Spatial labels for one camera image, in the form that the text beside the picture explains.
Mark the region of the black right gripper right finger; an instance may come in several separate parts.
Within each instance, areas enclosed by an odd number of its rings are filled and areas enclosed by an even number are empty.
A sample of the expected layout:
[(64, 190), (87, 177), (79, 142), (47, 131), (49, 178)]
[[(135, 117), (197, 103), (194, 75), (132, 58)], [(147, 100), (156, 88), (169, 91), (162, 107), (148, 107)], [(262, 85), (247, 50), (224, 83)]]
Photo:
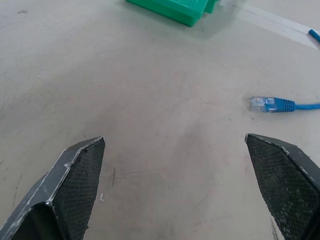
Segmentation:
[(260, 193), (285, 240), (320, 240), (320, 167), (298, 146), (245, 137)]

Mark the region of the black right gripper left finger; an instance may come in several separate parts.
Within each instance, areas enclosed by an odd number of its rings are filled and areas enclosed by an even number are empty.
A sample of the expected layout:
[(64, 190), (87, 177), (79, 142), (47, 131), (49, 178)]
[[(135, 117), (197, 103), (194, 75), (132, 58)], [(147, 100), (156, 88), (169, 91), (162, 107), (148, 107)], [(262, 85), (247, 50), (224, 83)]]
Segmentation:
[(66, 148), (0, 228), (0, 240), (83, 240), (105, 146), (99, 136)]

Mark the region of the green plastic box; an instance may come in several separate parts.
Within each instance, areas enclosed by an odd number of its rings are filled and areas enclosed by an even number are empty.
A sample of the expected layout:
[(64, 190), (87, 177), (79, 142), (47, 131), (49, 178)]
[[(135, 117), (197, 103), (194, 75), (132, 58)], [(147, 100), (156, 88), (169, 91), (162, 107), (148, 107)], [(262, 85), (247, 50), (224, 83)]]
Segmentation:
[(204, 13), (211, 14), (219, 0), (125, 0), (161, 16), (193, 27)]

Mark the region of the clear tape strip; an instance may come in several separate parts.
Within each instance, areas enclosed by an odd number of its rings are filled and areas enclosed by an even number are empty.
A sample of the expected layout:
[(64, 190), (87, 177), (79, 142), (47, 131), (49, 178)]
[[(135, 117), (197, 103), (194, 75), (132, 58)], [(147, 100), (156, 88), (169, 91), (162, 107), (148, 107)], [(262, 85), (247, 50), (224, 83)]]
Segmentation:
[(220, 0), (236, 18), (320, 51), (320, 31), (237, 0)]

